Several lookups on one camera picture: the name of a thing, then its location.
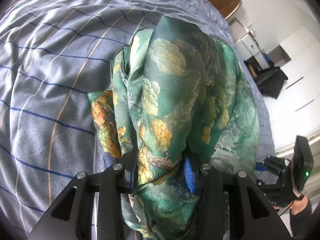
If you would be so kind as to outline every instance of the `blue gripper pad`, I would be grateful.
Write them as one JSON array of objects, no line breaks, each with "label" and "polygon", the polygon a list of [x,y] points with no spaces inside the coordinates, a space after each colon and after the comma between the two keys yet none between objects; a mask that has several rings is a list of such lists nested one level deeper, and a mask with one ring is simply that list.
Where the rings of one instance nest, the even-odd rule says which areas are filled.
[{"label": "blue gripper pad", "polygon": [[184,171],[184,178],[186,180],[188,189],[190,190],[190,193],[193,194],[195,192],[195,181],[193,176],[193,171],[191,168],[191,164],[189,159],[186,157],[184,164],[183,164],[183,171]]}]

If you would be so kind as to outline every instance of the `black sleeve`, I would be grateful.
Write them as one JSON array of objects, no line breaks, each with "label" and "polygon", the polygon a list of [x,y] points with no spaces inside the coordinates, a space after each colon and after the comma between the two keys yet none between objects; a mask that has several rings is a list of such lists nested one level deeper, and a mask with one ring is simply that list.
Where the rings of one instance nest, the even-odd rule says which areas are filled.
[{"label": "black sleeve", "polygon": [[301,211],[299,214],[296,214],[295,216],[290,214],[290,226],[293,237],[295,237],[301,231],[306,221],[308,221],[308,219],[311,217],[311,214],[312,207],[309,199],[308,205],[303,211]]}]

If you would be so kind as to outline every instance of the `bed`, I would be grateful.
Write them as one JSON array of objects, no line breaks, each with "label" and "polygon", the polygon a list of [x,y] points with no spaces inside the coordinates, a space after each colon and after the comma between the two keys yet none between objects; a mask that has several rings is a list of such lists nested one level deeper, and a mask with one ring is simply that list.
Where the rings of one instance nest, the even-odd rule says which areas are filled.
[{"label": "bed", "polygon": [[[78,171],[113,163],[99,150],[87,93],[109,87],[115,54],[163,15],[234,48],[228,23],[208,0],[20,0],[0,20],[0,207],[23,239]],[[239,63],[258,110],[261,161],[275,153],[268,111]]]}]

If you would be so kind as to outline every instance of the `green silk scarf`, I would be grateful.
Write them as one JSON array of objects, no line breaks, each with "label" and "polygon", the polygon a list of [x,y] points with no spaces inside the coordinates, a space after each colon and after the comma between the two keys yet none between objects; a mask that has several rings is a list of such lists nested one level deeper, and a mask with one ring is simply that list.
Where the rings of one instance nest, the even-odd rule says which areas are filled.
[{"label": "green silk scarf", "polygon": [[124,221],[145,239],[194,239],[199,196],[183,175],[186,142],[220,171],[255,180],[259,122],[232,48],[162,17],[116,54],[111,81],[88,97],[103,151],[121,157],[135,143],[140,149],[137,189],[122,196]]}]

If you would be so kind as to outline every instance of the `human hand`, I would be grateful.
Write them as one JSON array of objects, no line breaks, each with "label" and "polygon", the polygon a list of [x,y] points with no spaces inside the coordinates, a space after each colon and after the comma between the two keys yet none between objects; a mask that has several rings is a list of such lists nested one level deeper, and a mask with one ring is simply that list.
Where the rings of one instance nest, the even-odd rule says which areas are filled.
[{"label": "human hand", "polygon": [[[287,207],[290,209],[290,214],[295,216],[302,212],[308,205],[308,197],[305,195],[302,200],[295,200],[291,202]],[[273,206],[274,209],[279,210],[281,207]]]}]

